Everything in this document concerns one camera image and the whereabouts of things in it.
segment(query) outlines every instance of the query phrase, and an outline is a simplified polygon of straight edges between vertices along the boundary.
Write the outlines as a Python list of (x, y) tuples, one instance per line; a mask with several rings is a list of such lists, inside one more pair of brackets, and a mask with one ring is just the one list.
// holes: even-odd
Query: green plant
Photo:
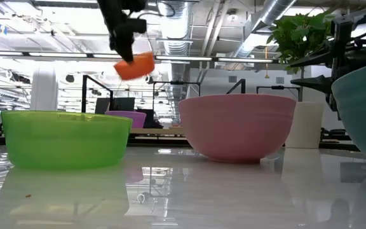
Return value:
[[(279, 59), (281, 64), (289, 64), (295, 60), (305, 57), (307, 54), (319, 49), (323, 42), (331, 36), (331, 11), (309, 17), (309, 14), (296, 16), (284, 16), (275, 20), (275, 26), (270, 27), (272, 35), (266, 43), (272, 40), (279, 45), (277, 49), (281, 53)], [(298, 72), (299, 68), (287, 70)]]

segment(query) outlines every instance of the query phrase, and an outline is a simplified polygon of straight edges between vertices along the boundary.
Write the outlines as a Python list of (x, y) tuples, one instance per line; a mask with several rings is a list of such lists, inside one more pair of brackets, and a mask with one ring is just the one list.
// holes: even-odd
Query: black robot mount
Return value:
[(325, 93), (326, 101), (331, 110), (337, 111), (331, 85), (346, 74), (366, 66), (366, 33), (352, 38), (352, 31), (360, 24), (366, 24), (366, 10), (354, 12), (335, 18), (331, 24), (332, 41), (326, 41), (323, 46), (307, 57), (291, 63), (292, 67), (325, 64), (332, 69), (331, 77), (323, 75), (315, 78), (292, 80), (291, 83), (312, 88)]
[(146, 7), (146, 0), (97, 0), (109, 31), (109, 47), (125, 61), (132, 62), (133, 34), (146, 32), (146, 20), (129, 18)]

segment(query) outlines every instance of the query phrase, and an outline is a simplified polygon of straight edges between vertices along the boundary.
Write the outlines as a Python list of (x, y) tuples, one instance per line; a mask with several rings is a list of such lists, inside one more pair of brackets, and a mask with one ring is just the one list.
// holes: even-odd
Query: purple bowl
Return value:
[(107, 111), (106, 115), (131, 118), (132, 128), (144, 128), (146, 114), (136, 111)]

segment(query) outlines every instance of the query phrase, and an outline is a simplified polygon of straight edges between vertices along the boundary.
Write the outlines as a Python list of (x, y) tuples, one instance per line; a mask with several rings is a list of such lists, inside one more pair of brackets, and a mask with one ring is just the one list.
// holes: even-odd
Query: glossy table surface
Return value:
[(13, 168), (0, 147), (0, 228), (366, 228), (361, 153), (281, 149), (260, 165), (128, 148), (94, 170)]

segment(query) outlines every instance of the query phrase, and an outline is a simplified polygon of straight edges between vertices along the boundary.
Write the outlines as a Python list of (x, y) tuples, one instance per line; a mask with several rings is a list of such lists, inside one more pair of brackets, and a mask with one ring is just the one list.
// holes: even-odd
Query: plant leaf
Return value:
[(274, 20), (273, 23), (277, 26), (277, 27), (281, 27), (283, 25), (283, 22), (281, 20)]
[(296, 26), (302, 26), (304, 23), (304, 19), (302, 15), (296, 15), (290, 19), (290, 21)]
[(299, 26), (293, 33), (292, 33), (292, 41), (297, 41), (298, 39), (303, 40), (305, 36), (309, 34), (308, 28), (303, 28)]
[(275, 38), (275, 35), (272, 34), (268, 37), (268, 40), (266, 40), (266, 43), (269, 44), (273, 39)]
[(326, 26), (324, 24), (324, 16), (324, 13), (320, 13), (314, 17), (311, 17), (309, 25), (315, 29), (326, 29)]

